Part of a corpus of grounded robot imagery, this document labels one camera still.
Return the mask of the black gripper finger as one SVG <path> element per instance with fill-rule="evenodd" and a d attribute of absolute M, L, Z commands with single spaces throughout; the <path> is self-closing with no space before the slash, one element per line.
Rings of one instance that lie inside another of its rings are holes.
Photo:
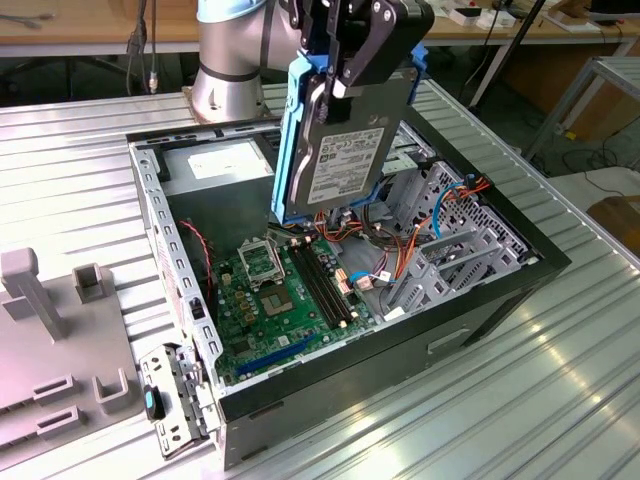
<path fill-rule="evenodd" d="M 374 1 L 363 45 L 332 81 L 332 95 L 343 99 L 356 88 L 383 83 L 412 49 L 410 32 L 418 25 L 414 1 Z"/>
<path fill-rule="evenodd" d="M 312 55 L 327 55 L 325 87 L 317 114 L 323 124 L 336 123 L 343 116 L 338 113 L 339 100 L 334 96 L 334 87 L 343 73 L 344 57 L 341 42 L 345 22 L 349 15 L 349 2 L 336 0 L 303 1 L 304 21 L 302 45 Z"/>

